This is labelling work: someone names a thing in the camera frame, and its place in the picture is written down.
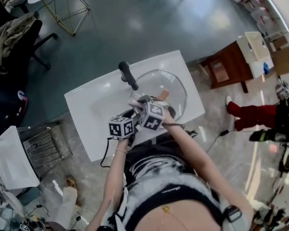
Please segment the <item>person's hand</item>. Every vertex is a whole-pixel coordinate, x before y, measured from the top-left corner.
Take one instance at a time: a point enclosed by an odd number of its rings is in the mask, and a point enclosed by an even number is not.
[[[167,108],[164,108],[164,123],[175,123]]]

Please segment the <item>bracelet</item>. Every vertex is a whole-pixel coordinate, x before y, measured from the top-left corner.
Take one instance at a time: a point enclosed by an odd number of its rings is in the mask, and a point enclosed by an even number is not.
[[[127,151],[124,151],[122,149],[116,149],[116,151],[124,152],[125,154],[127,154]]]

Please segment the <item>necklace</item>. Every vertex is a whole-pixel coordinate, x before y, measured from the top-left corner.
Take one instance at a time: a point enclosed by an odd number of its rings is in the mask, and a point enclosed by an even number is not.
[[[166,215],[171,215],[186,231],[190,231],[185,225],[184,223],[182,223],[173,213],[170,212],[170,207],[168,205],[164,205],[162,207],[162,210],[164,211],[164,218],[163,220],[160,222],[159,226],[158,226],[158,231],[161,227],[161,225],[164,223],[165,217]]]

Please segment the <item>gold wire table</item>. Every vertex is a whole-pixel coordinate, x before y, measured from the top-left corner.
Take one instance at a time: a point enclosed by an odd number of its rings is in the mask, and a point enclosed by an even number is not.
[[[28,0],[28,3],[35,3],[37,1],[40,0]],[[81,22],[83,21],[83,19],[86,17],[86,15],[89,13],[90,7],[87,4],[87,2],[85,0],[79,0],[85,7],[81,8],[79,10],[76,10],[74,12],[71,12],[70,10],[70,5],[68,0],[66,0],[66,4],[67,4],[67,10],[68,10],[68,16],[64,17],[64,18],[60,18],[57,15],[57,9],[56,9],[56,0],[53,0],[54,3],[54,10],[44,1],[42,0],[43,4],[45,5],[45,7],[47,8],[47,10],[50,12],[50,14],[54,17],[54,19],[56,20],[56,22],[62,26],[67,32],[69,32],[72,36],[74,36],[76,34],[76,31],[79,29]],[[77,14],[81,14],[83,13],[80,21],[78,22],[76,28],[74,29],[73,27],[73,23],[72,23],[72,17],[77,15]],[[69,20],[69,26],[67,26],[63,21],[68,19]]]

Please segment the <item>concrete floor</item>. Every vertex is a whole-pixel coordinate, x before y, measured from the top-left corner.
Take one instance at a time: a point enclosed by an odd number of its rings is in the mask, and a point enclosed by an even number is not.
[[[72,11],[82,8],[78,0],[69,1]],[[43,22],[40,36],[55,32],[60,39],[51,39],[37,51],[51,63],[51,70],[31,59],[25,90],[29,103],[22,126],[64,114],[68,111],[66,92],[115,70],[123,60],[132,64],[180,50],[189,62],[212,55],[244,32],[256,30],[247,11],[232,0],[86,1],[91,13],[74,37],[45,7],[39,10]],[[38,2],[28,5],[28,9],[34,11],[41,6]],[[56,8],[59,16],[67,15],[66,0],[56,0]]]
[[[248,83],[250,92],[244,94],[240,84],[211,90],[210,80],[201,70],[198,68],[190,70],[206,113],[187,123],[186,129],[198,132],[194,139],[205,151],[208,151],[221,131],[234,129],[234,118],[226,112],[224,104],[226,95],[231,95],[233,101],[242,106],[277,103],[276,75],[270,76],[265,82],[261,78],[250,81]],[[65,186],[65,176],[72,174],[78,183],[79,200],[82,203],[80,209],[75,208],[75,214],[71,220],[72,226],[77,216],[82,215],[90,221],[97,212],[103,198],[108,169],[101,168],[99,161],[91,162],[89,160],[69,113],[62,117],[60,129],[73,155],[61,161],[53,172],[41,182],[39,187],[42,190],[42,196],[30,203],[26,209],[31,212],[36,205],[45,205],[49,210],[49,218],[46,216],[44,208],[35,210],[34,214],[52,220],[62,203],[62,197],[56,191],[53,180],[62,190]],[[248,200],[266,202],[273,195],[274,182],[281,176],[278,165],[283,150],[279,149],[277,143],[248,141],[251,134],[248,131],[256,129],[231,132],[218,138],[208,155],[221,173],[238,191],[245,194]],[[109,165],[111,159],[111,157],[106,158],[104,164]],[[82,220],[77,222],[74,228],[84,230],[85,227],[86,223]]]

